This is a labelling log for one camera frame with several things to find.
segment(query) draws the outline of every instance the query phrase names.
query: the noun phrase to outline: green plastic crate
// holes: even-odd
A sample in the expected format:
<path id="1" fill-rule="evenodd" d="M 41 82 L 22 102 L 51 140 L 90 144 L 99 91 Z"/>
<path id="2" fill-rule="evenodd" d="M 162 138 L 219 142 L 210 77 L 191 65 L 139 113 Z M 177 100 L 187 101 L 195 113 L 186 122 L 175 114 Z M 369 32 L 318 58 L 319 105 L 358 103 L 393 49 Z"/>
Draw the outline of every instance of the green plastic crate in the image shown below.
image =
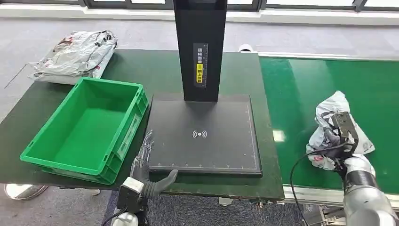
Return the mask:
<path id="1" fill-rule="evenodd" d="M 82 78 L 20 159 L 49 173 L 112 184 L 147 106 L 140 84 Z"/>

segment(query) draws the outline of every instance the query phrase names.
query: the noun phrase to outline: white plastic bag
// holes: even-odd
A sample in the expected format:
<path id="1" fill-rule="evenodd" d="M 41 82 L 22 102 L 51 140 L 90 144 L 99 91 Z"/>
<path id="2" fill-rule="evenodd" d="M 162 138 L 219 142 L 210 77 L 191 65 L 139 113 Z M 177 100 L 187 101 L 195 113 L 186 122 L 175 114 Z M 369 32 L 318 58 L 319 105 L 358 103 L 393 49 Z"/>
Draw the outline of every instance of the white plastic bag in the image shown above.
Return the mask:
<path id="1" fill-rule="evenodd" d="M 75 84 L 81 77 L 100 78 L 118 39 L 111 31 L 72 32 L 37 63 L 30 63 L 37 81 Z"/>
<path id="2" fill-rule="evenodd" d="M 331 129 L 330 125 L 333 124 L 331 117 L 334 113 L 338 112 L 351 113 L 349 103 L 345 98 L 345 94 L 340 91 L 335 92 L 332 96 L 317 105 L 315 121 L 319 127 L 317 127 L 316 131 L 314 131 L 313 135 L 309 139 L 309 143 L 306 145 L 306 153 L 331 147 L 330 140 L 328 140 L 327 136 L 325 135 L 323 128 Z M 371 143 L 371 141 L 367 138 L 366 134 L 355 122 L 352 115 L 350 116 L 353 125 L 355 126 L 356 133 L 359 137 L 359 143 L 355 149 L 355 154 L 367 154 L 374 151 L 375 148 L 373 143 Z M 333 170 L 335 168 L 334 161 L 325 156 L 316 154 L 309 155 L 308 158 L 315 167 L 319 167 L 324 170 Z"/>

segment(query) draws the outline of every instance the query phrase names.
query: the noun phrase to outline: floor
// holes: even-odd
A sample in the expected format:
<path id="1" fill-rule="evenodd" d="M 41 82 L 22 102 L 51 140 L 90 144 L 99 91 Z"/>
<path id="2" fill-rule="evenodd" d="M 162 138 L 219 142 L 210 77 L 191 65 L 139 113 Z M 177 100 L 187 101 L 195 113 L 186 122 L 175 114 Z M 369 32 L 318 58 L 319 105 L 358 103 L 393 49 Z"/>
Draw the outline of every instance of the floor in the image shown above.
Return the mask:
<path id="1" fill-rule="evenodd" d="M 28 62 L 38 61 L 74 30 L 108 29 L 119 48 L 177 50 L 174 22 L 116 20 L 0 19 L 0 121 L 29 88 Z M 294 26 L 228 23 L 224 51 L 247 43 L 257 51 L 398 57 L 396 27 Z M 27 202 L 6 198 L 0 190 L 0 219 L 8 226 L 100 225 L 113 211 L 116 193 L 92 196 L 84 189 L 49 188 Z M 217 198 L 160 196 L 150 202 L 152 225 L 299 225 L 294 205 L 257 208 L 248 200 L 221 207 Z"/>

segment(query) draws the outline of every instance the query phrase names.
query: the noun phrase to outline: black vertical column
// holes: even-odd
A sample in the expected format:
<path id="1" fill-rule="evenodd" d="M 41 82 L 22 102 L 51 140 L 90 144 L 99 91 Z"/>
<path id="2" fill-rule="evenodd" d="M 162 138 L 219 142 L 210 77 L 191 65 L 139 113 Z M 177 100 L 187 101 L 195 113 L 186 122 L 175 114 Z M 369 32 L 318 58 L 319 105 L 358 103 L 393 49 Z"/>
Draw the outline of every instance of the black vertical column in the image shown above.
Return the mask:
<path id="1" fill-rule="evenodd" d="M 174 0 L 185 101 L 217 101 L 227 0 Z"/>

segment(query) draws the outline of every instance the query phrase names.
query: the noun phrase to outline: black scanning platform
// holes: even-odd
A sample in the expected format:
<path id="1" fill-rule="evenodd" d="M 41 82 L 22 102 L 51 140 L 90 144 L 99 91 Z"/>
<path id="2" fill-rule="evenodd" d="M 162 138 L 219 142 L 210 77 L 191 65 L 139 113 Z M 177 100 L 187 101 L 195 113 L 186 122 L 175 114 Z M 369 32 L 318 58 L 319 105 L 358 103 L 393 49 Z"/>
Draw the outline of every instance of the black scanning platform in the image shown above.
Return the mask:
<path id="1" fill-rule="evenodd" d="M 150 171 L 262 175 L 248 95 L 218 102 L 155 95 L 147 131 L 153 130 Z"/>

